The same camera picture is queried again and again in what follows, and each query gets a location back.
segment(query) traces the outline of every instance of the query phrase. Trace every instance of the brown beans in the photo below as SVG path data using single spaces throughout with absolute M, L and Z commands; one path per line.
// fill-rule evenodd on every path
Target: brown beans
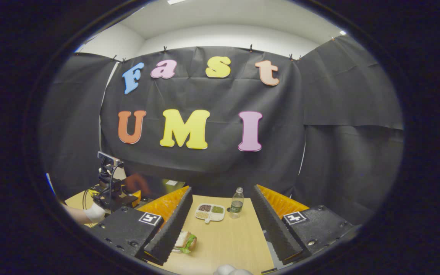
M 208 212 L 208 211 L 210 211 L 211 208 L 212 208 L 211 205 L 201 205 L 201 206 L 198 208 L 198 210 Z

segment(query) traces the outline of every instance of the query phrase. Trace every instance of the plastic water bottle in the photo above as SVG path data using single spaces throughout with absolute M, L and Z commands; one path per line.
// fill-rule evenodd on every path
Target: plastic water bottle
M 237 219 L 241 215 L 242 205 L 244 204 L 244 194 L 241 187 L 237 188 L 237 192 L 232 197 L 232 205 L 230 206 L 230 217 Z

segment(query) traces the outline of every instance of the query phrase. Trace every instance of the colorful foam letter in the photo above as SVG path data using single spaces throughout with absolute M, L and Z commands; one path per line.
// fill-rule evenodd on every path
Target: colorful foam letter
M 259 130 L 259 120 L 262 114 L 252 111 L 244 111 L 239 113 L 242 118 L 242 142 L 239 144 L 239 150 L 257 152 L 262 146 L 257 141 L 257 134 Z
M 188 121 L 183 122 L 181 114 L 176 109 L 169 109 L 162 113 L 166 117 L 164 125 L 164 137 L 159 142 L 161 146 L 173 147 L 173 133 L 178 142 L 178 146 L 183 146 L 188 135 L 190 139 L 186 146 L 191 149 L 206 149 L 208 143 L 205 142 L 206 119 L 210 116 L 209 111 L 195 110 L 191 113 Z
M 133 115 L 135 115 L 135 130 L 133 134 L 130 136 L 127 133 L 127 124 L 128 118 L 131 116 L 131 112 L 129 111 L 121 111 L 118 113 L 118 137 L 124 143 L 133 144 L 136 143 L 142 134 L 142 120 L 147 113 L 145 111 L 135 111 Z
M 264 60 L 255 63 L 256 67 L 259 68 L 259 77 L 262 83 L 270 86 L 276 86 L 280 83 L 280 80 L 273 78 L 273 71 L 278 71 L 278 67 L 271 65 L 271 61 Z
M 133 68 L 123 73 L 122 77 L 125 78 L 125 94 L 128 94 L 138 87 L 138 83 L 135 82 L 135 80 L 138 81 L 140 79 L 140 69 L 142 69 L 144 66 L 144 63 L 140 62 Z
M 226 56 L 214 56 L 208 60 L 208 68 L 206 68 L 206 75 L 208 77 L 227 77 L 230 74 L 230 58 Z
M 171 78 L 174 76 L 174 69 L 176 68 L 176 65 L 178 65 L 178 63 L 174 60 L 162 60 L 161 62 L 157 63 L 157 68 L 150 72 L 150 76 L 153 78 Z

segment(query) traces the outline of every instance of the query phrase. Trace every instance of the table surface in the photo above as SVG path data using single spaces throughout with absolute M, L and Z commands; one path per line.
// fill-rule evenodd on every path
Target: table surface
M 183 230 L 197 237 L 197 247 L 190 254 L 172 252 L 163 266 L 154 266 L 185 275 L 212 275 L 220 265 L 230 264 L 249 270 L 254 275 L 274 268 L 271 253 L 260 228 L 254 207 L 249 198 L 244 200 L 241 217 L 232 219 L 225 212 L 222 221 L 210 221 L 194 217 L 202 203 L 221 205 L 227 209 L 232 198 L 193 195 L 193 202 Z

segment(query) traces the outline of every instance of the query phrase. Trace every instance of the lettuce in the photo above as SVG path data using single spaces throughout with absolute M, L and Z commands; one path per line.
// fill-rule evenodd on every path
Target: lettuce
M 184 254 L 190 254 L 191 251 L 187 248 L 184 247 L 178 247 L 179 250 L 181 250 L 181 252 L 183 252 Z
M 190 237 L 188 239 L 188 242 L 186 243 L 186 248 L 190 247 L 190 245 L 194 241 L 194 239 L 196 239 L 196 236 L 194 236 L 193 234 L 190 233 Z

